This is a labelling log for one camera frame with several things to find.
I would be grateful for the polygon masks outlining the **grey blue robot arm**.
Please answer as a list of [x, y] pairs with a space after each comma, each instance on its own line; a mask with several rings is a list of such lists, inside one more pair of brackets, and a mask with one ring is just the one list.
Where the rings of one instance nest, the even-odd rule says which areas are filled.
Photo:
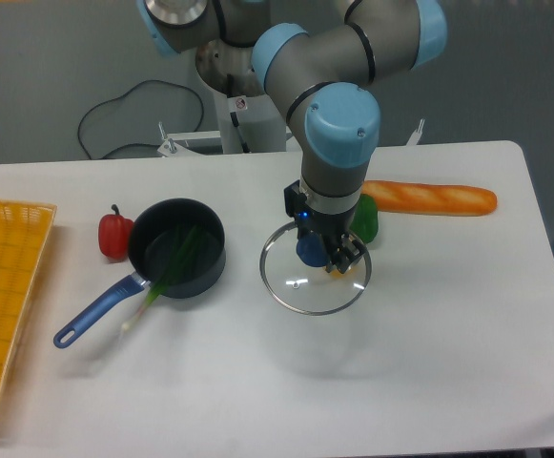
[[139, 13], [162, 52], [195, 52], [201, 81], [215, 95], [226, 150], [259, 152], [291, 133], [302, 150], [300, 178], [285, 210], [309, 265], [345, 272], [364, 255], [350, 232], [380, 108], [369, 86], [438, 57], [447, 23], [436, 1], [335, 1], [342, 18], [312, 35], [277, 23], [269, 1], [141, 1]]

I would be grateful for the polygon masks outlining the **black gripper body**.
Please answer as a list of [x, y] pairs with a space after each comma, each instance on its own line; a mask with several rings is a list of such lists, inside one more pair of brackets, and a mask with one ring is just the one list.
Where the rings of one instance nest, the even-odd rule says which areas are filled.
[[284, 191], [285, 213], [298, 229], [338, 241], [350, 232], [359, 201], [359, 191], [343, 197], [329, 197], [314, 190], [303, 178]]

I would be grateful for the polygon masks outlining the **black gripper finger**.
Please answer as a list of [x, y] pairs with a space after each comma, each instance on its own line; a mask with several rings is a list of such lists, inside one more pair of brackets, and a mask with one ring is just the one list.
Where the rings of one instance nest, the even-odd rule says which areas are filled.
[[336, 268], [345, 274], [354, 267], [365, 255], [366, 247], [355, 234], [346, 233], [339, 241], [336, 253]]
[[319, 235], [320, 243], [324, 253], [326, 272], [331, 273], [338, 269], [339, 263], [339, 241], [336, 236]]

